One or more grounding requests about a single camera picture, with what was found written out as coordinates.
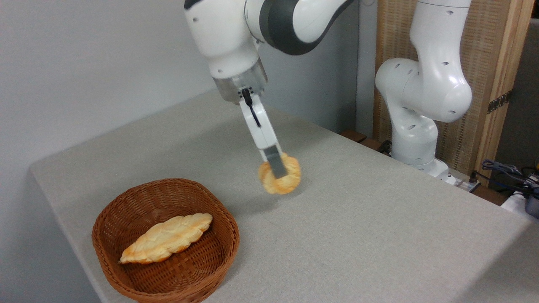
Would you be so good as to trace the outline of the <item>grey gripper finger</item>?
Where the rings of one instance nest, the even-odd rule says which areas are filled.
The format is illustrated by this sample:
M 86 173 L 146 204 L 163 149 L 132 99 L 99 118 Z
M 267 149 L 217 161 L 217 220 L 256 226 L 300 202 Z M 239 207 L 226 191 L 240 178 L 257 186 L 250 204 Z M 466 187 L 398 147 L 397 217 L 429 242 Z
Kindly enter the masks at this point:
M 288 171 L 282 159 L 282 150 L 279 144 L 261 150 L 262 158 L 268 162 L 275 179 L 287 176 Z

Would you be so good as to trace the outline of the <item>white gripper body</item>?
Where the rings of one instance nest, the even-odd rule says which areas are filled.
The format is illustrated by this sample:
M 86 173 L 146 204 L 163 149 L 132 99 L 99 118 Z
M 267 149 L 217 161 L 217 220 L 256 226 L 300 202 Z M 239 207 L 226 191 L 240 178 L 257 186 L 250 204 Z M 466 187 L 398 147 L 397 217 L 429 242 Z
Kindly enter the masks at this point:
M 257 94 L 240 101 L 241 111 L 258 150 L 279 144 L 271 121 Z

